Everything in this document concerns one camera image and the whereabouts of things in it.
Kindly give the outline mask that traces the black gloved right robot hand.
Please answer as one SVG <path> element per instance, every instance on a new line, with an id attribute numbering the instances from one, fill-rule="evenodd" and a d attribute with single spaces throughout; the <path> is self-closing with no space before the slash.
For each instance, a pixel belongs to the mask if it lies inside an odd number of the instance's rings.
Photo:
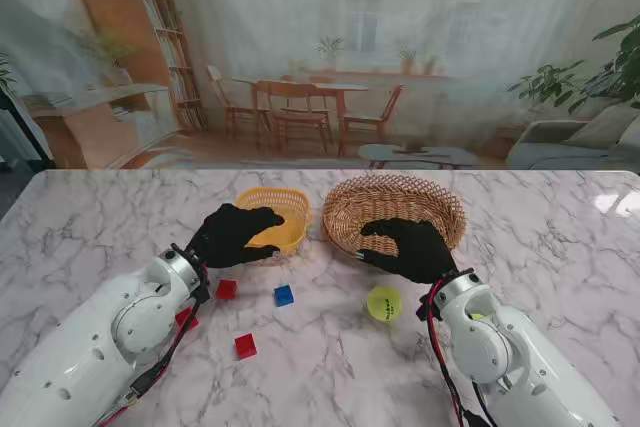
<path id="1" fill-rule="evenodd" d="M 358 260 L 388 273 L 418 284 L 433 284 L 458 272 L 444 238 L 429 221 L 414 222 L 401 218 L 375 220 L 365 224 L 361 234 L 389 237 L 395 242 L 397 255 L 370 249 L 361 249 L 354 254 Z"/>

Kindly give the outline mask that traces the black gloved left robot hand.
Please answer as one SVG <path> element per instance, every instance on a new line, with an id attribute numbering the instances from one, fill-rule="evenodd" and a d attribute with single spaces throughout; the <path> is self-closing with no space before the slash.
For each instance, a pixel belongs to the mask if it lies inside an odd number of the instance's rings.
<path id="1" fill-rule="evenodd" d="M 185 252 L 212 269 L 263 260 L 280 249 L 274 245 L 249 247 L 249 241 L 263 231 L 283 224 L 284 218 L 270 207 L 241 209 L 224 203 L 204 220 Z"/>

